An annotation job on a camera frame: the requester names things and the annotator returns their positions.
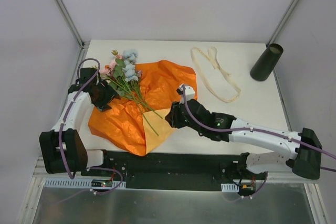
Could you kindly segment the orange paper flower wrapping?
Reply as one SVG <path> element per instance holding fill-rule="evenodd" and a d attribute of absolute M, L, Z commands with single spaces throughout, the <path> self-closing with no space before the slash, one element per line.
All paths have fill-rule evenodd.
<path fill-rule="evenodd" d="M 161 60 L 135 65 L 139 82 L 115 78 L 119 60 L 101 67 L 102 78 L 122 93 L 121 99 L 110 102 L 111 109 L 94 109 L 88 127 L 90 132 L 105 138 L 116 147 L 137 156 L 145 156 L 161 145 L 173 132 L 164 119 L 172 102 L 178 102 L 181 84 L 197 88 L 196 73 L 191 67 Z"/>

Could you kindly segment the artificial flower bunch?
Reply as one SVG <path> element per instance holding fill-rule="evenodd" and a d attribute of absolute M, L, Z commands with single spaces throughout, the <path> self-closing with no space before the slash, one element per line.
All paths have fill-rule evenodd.
<path fill-rule="evenodd" d="M 136 67 L 138 52 L 135 49 L 129 49 L 120 54 L 114 50 L 112 54 L 114 55 L 114 59 L 105 67 L 95 65 L 91 68 L 98 70 L 98 77 L 111 85 L 121 98 L 133 102 L 137 111 L 142 116 L 142 119 L 145 120 L 155 135 L 159 136 L 159 132 L 145 116 L 146 112 L 153 112 L 160 119 L 162 118 L 162 116 L 155 112 L 148 104 L 145 100 L 145 96 L 142 94 L 140 86 L 142 71 Z"/>

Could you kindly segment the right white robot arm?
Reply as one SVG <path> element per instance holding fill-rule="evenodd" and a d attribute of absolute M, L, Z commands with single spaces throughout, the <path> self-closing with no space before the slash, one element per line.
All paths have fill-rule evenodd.
<path fill-rule="evenodd" d="M 173 128 L 190 127 L 213 141 L 244 143 L 267 149 L 266 153 L 243 153 L 236 166 L 242 179 L 268 171 L 290 170 L 305 179 L 320 178 L 322 145 L 311 129 L 278 131 L 250 124 L 233 115 L 210 112 L 194 99 L 173 102 L 165 120 Z"/>

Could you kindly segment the cream printed ribbon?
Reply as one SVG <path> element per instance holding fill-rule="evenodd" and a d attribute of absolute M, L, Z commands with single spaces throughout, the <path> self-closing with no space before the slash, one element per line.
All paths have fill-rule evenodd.
<path fill-rule="evenodd" d="M 191 48 L 191 60 L 205 88 L 217 99 L 225 103 L 237 100 L 241 88 L 224 70 L 217 60 L 217 48 L 209 47 L 207 53 L 201 48 Z"/>

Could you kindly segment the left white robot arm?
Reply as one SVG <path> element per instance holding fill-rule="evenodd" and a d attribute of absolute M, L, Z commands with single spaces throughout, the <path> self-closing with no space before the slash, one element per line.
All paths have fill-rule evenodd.
<path fill-rule="evenodd" d="M 103 150 L 87 150 L 79 132 L 84 116 L 95 107 L 100 112 L 111 110 L 109 103 L 117 92 L 102 80 L 95 68 L 82 68 L 75 84 L 68 89 L 68 98 L 60 119 L 50 131 L 39 137 L 46 172 L 49 174 L 83 172 L 91 168 L 99 176 L 110 173 L 111 164 Z"/>

